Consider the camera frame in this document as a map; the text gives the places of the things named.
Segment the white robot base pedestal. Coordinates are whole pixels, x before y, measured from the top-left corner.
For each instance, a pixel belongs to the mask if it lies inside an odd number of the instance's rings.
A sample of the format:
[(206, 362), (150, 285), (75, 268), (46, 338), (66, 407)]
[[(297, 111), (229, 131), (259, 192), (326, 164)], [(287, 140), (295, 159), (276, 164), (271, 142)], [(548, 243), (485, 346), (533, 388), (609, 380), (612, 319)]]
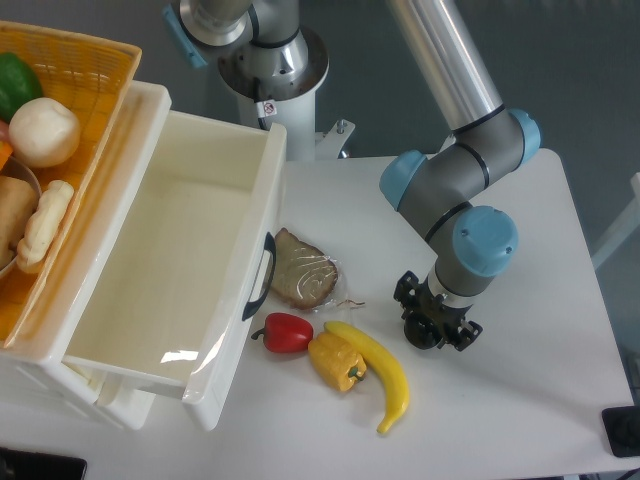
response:
[(323, 40), (300, 22), (297, 1), (172, 1), (165, 25), (186, 61), (210, 68), (234, 95), (241, 124), (287, 131), (290, 161), (344, 159), (355, 130), (339, 119), (316, 129), (316, 92), (326, 80)]

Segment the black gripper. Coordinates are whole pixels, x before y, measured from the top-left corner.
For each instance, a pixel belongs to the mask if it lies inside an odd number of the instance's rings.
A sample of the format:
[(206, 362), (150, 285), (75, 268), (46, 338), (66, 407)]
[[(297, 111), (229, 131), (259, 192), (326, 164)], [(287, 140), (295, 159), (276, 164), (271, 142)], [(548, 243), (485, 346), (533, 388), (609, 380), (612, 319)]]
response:
[(472, 345), (483, 332), (478, 323), (464, 320), (465, 308), (445, 305), (444, 297), (434, 295), (426, 282), (420, 284), (418, 277), (411, 271), (407, 271), (397, 281), (393, 298), (402, 308), (403, 320), (415, 311), (429, 317), (442, 336), (440, 343), (447, 343), (459, 352)]

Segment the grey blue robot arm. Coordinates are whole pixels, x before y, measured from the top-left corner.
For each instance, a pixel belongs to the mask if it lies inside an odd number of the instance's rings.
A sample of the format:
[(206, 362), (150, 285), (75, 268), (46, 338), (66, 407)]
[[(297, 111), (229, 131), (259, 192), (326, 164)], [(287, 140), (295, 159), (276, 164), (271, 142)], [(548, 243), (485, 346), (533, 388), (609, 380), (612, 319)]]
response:
[(399, 279), (394, 298), (413, 346), (462, 351), (482, 332), (467, 312), (519, 241), (507, 213), (471, 201), (537, 153), (540, 129), (528, 113), (505, 108), (453, 2), (390, 8), (452, 135), (437, 154), (405, 152), (381, 175), (386, 200), (436, 255), (426, 279)]

